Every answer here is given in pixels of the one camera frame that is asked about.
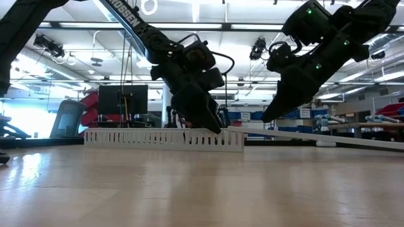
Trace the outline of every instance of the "ceiling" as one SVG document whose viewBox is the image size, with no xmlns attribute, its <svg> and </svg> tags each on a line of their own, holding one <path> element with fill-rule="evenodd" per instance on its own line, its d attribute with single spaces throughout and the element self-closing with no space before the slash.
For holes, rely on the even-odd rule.
<svg viewBox="0 0 404 227">
<path fill-rule="evenodd" d="M 2 0 L 0 1 L 0 16 L 2 17 L 15 0 Z M 142 1 L 129 0 L 129 4 L 134 5 L 137 2 L 137 6 L 141 7 Z M 279 0 L 277 5 L 273 5 L 273 1 L 267 0 L 250 0 L 250 1 L 238 1 L 238 0 L 226 0 L 226 4 L 222 4 L 222 0 L 158 0 L 157 10 L 152 15 L 145 15 L 142 10 L 140 16 L 149 22 L 181 22 L 181 23 L 284 23 L 285 20 L 298 8 L 303 1 L 283 1 Z M 324 5 L 326 9 L 333 13 L 342 4 L 351 4 L 356 6 L 360 1 L 335 1 L 335 5 L 330 6 L 330 1 L 325 1 Z M 145 9 L 151 10 L 153 6 L 152 1 L 146 1 Z M 404 25 L 404 1 L 398 6 L 398 12 L 392 22 L 392 25 Z M 103 13 L 102 7 L 98 3 L 98 0 L 89 0 L 84 2 L 69 1 L 63 7 L 53 9 L 45 21 L 91 21 L 91 22 L 108 22 L 111 21 L 105 13 Z M 178 41 L 192 33 L 185 31 L 164 31 L 163 32 L 169 39 Z M 61 64 L 66 69 L 64 74 L 58 74 L 59 79 L 66 78 L 63 75 L 70 74 L 68 79 L 79 79 L 81 76 L 86 79 L 104 79 L 105 76 L 110 76 L 110 79 L 119 80 L 122 73 L 122 63 L 126 65 L 129 52 L 129 44 L 124 43 L 123 36 L 117 31 L 101 31 L 96 30 L 55 30 L 55 29 L 38 29 L 35 34 L 45 35 L 47 38 L 63 44 L 64 49 L 68 51 L 74 58 L 68 59 L 67 62 Z M 277 73 L 272 73 L 266 70 L 263 61 L 250 61 L 249 53 L 251 46 L 254 44 L 258 37 L 264 37 L 267 43 L 272 40 L 275 41 L 287 41 L 291 44 L 291 40 L 278 32 L 197 32 L 202 40 L 209 42 L 208 47 L 215 52 L 223 53 L 231 56 L 235 60 L 235 67 L 229 73 L 228 80 L 236 81 L 238 78 L 244 78 L 245 80 L 252 81 L 276 81 L 280 78 Z M 28 50 L 32 50 L 37 53 L 37 58 L 33 57 L 34 63 L 38 60 L 39 56 L 43 53 L 42 49 L 38 49 L 33 45 L 35 35 L 26 44 Z M 404 39 L 399 39 L 392 42 L 386 49 L 386 57 L 381 60 L 369 60 L 363 61 L 357 64 L 354 61 L 346 63 L 340 70 L 338 75 L 330 78 L 329 81 L 339 82 L 351 76 L 355 73 L 366 70 L 370 67 L 377 68 L 377 65 L 382 64 L 388 60 L 397 58 L 404 54 L 403 47 Z M 304 47 L 303 52 L 311 50 L 313 47 Z M 62 63 L 67 60 L 67 56 L 64 59 L 54 59 L 48 54 L 42 56 L 47 59 L 46 67 L 52 67 L 57 63 Z M 96 57 L 104 60 L 100 67 L 92 66 L 93 61 L 90 59 Z M 133 54 L 133 65 L 130 61 L 127 68 L 126 79 L 133 80 L 151 80 L 150 79 L 150 65 L 147 62 L 141 60 L 141 56 Z M 230 66 L 230 61 L 223 57 L 217 57 L 217 67 L 221 71 L 227 70 Z M 392 62 L 390 65 L 385 66 L 386 70 L 392 67 L 399 67 L 402 64 L 401 61 Z M 24 69 L 25 71 L 32 71 L 32 64 L 29 64 L 31 68 Z M 20 79 L 21 75 L 14 73 L 11 75 L 12 79 Z M 354 78 L 351 81 L 365 81 L 371 82 L 374 78 L 381 75 L 381 69 L 375 69 L 371 73 L 364 74 L 358 78 Z M 24 79 L 49 79 L 50 76 L 25 76 Z M 392 81 L 402 81 L 404 77 L 394 79 Z M 65 86 L 67 89 L 79 90 L 88 89 L 90 86 L 85 84 L 76 84 L 77 86 Z M 151 84 L 150 88 L 161 89 L 162 83 Z M 243 87 L 238 87 L 236 84 L 229 84 L 229 89 L 242 89 L 251 90 L 250 84 L 246 84 Z M 320 93 L 329 93 L 332 90 L 341 89 L 341 86 L 323 86 Z M 276 90 L 275 84 L 261 84 L 254 88 L 251 93 L 252 97 L 256 97 L 261 100 L 270 100 L 273 93 L 265 93 L 262 90 Z M 156 98 L 159 97 L 159 93 L 153 93 Z"/>
</svg>

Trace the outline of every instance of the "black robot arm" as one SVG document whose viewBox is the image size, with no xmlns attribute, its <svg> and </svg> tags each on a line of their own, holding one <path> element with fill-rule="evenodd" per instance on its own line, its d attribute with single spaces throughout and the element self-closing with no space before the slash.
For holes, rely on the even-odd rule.
<svg viewBox="0 0 404 227">
<path fill-rule="evenodd" d="M 330 15 L 316 0 L 303 4 L 282 28 L 297 44 L 292 50 L 286 42 L 269 48 L 267 69 L 281 74 L 273 101 L 263 115 L 270 122 L 312 100 L 344 63 L 369 57 L 366 41 L 384 32 L 391 23 L 400 0 L 364 1 L 358 8 L 342 6 Z M 312 51 L 297 56 L 302 44 L 318 44 Z"/>
<path fill-rule="evenodd" d="M 68 0 L 17 0 L 0 21 L 0 96 L 10 86 L 10 65 L 28 42 L 49 11 Z M 157 64 L 151 70 L 153 80 L 162 78 L 173 94 L 172 106 L 196 127 L 215 133 L 221 131 L 217 103 L 210 96 L 212 89 L 223 86 L 220 71 L 207 42 L 199 37 L 184 47 L 143 21 L 123 0 L 100 0 L 135 39 L 146 59 Z"/>
</svg>

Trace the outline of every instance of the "white cable tray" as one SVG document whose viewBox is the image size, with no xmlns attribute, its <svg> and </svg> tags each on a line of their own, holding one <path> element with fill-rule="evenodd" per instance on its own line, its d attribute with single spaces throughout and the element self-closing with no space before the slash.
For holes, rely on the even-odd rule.
<svg viewBox="0 0 404 227">
<path fill-rule="evenodd" d="M 85 146 L 93 148 L 243 152 L 244 133 L 207 129 L 87 129 Z"/>
</svg>

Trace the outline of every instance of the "table surface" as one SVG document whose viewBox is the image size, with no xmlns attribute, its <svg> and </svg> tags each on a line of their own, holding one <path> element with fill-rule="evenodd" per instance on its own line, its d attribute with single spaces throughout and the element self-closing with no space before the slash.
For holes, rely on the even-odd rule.
<svg viewBox="0 0 404 227">
<path fill-rule="evenodd" d="M 16 149 L 2 227 L 404 226 L 404 153 Z"/>
<path fill-rule="evenodd" d="M 404 128 L 404 123 L 351 123 L 351 124 L 335 124 L 328 126 L 329 129 L 353 129 L 362 127 Z"/>
</svg>

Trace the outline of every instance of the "computer monitor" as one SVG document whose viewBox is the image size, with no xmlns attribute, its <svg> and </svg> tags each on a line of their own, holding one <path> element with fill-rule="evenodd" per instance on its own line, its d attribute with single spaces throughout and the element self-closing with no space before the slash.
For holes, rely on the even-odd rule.
<svg viewBox="0 0 404 227">
<path fill-rule="evenodd" d="M 125 101 L 119 100 L 122 86 L 100 86 L 98 91 L 98 114 L 125 114 Z M 147 114 L 148 86 L 123 86 L 123 93 L 128 103 L 128 113 Z"/>
</svg>

